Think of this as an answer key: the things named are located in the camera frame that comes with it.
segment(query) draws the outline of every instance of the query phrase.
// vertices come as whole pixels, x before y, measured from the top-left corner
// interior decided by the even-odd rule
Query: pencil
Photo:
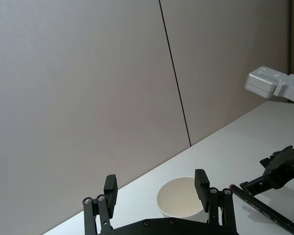
[[[267,206],[263,202],[259,201],[257,198],[245,193],[242,189],[235,185],[230,185],[230,189],[235,195],[245,201],[247,204],[251,205],[257,211],[274,221],[280,227],[285,229],[291,234],[294,234],[294,223],[288,218],[284,217],[280,213],[276,212],[271,207]]]

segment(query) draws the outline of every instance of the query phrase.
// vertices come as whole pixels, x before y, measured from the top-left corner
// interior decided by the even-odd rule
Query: table surface
[[[194,176],[198,168],[206,171],[211,187],[219,190],[255,179],[264,171],[259,161],[288,145],[294,146],[294,104],[267,101],[121,188],[111,225],[118,228],[161,218],[156,205],[159,188],[173,178]],[[294,179],[256,197],[294,222]],[[289,234],[237,196],[233,201],[240,235]],[[83,212],[45,233],[62,234],[84,235]]]

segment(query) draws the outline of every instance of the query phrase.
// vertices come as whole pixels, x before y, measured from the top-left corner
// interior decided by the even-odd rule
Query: screw
[[[210,189],[211,193],[217,193],[217,190],[215,190],[214,188]]]
[[[228,189],[226,189],[226,190],[224,191],[224,193],[227,194],[227,195],[230,195],[230,194],[231,194],[231,191],[228,190]]]
[[[176,223],[176,220],[175,220],[175,219],[170,219],[170,220],[169,220],[169,223],[170,223],[170,224],[175,224],[175,223]]]
[[[150,220],[149,220],[149,219],[147,219],[147,220],[144,220],[144,223],[143,223],[143,225],[144,225],[145,227],[148,227],[148,226],[150,226],[150,224],[151,224],[151,222],[150,222]]]
[[[85,199],[85,201],[84,201],[84,203],[86,203],[86,204],[88,204],[88,203],[90,203],[90,202],[91,202],[90,198],[87,198],[87,199]]]

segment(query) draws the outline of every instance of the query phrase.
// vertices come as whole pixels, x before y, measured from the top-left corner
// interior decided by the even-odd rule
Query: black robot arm
[[[117,200],[118,186],[116,175],[108,175],[104,194],[96,199],[87,197],[83,200],[85,235],[97,235],[96,216],[100,216],[101,235],[238,235],[236,232],[232,191],[225,188],[218,191],[210,188],[204,170],[195,171],[195,182],[198,197],[204,210],[209,213],[207,223],[179,218],[145,219],[117,229],[113,229],[110,219],[113,217]],[[219,224],[219,208],[222,211],[222,225]]]
[[[253,196],[271,188],[281,188],[294,178],[293,146],[274,152],[269,158],[262,159],[260,164],[265,168],[263,175],[240,184],[245,192]]]

